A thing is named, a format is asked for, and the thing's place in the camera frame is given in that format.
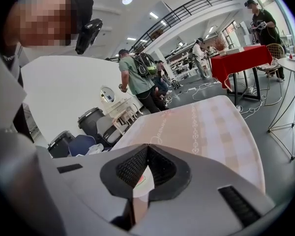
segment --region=red tablecloth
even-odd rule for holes
[[[228,76],[263,64],[271,64],[272,56],[265,45],[246,46],[241,53],[211,58],[212,76],[222,83],[222,88],[231,89]]]

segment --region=green t-shirt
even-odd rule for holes
[[[136,64],[131,57],[123,57],[119,62],[119,70],[129,71],[129,88],[133,94],[148,91],[154,86],[153,81],[147,76],[142,77],[138,74]]]

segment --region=vanity table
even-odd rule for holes
[[[112,118],[121,118],[123,122],[128,122],[129,119],[134,121],[137,118],[136,112],[143,115],[132,98],[118,97],[109,87],[102,86],[101,101],[107,115]]]

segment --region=backpack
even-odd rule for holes
[[[180,83],[177,80],[172,80],[172,87],[173,89],[178,89],[181,87]]]
[[[135,61],[138,74],[140,76],[146,77],[147,75],[154,75],[157,73],[157,67],[151,55],[146,53],[140,53],[139,55],[132,58]]]
[[[195,46],[195,44],[193,44],[193,46],[189,49],[188,59],[189,59],[190,61],[193,60],[193,53],[192,53],[192,51],[193,51],[193,47],[194,47],[194,46]]]

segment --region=black cap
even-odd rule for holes
[[[199,37],[196,42],[203,43],[203,38]]]
[[[123,55],[125,53],[129,53],[126,49],[121,49],[119,52],[118,52],[118,55]]]
[[[78,30],[85,26],[93,13],[93,0],[71,0],[71,13],[76,13]]]
[[[255,1],[253,1],[253,0],[247,0],[246,2],[245,2],[245,7],[247,7],[248,5],[250,5],[250,4],[257,4]]]

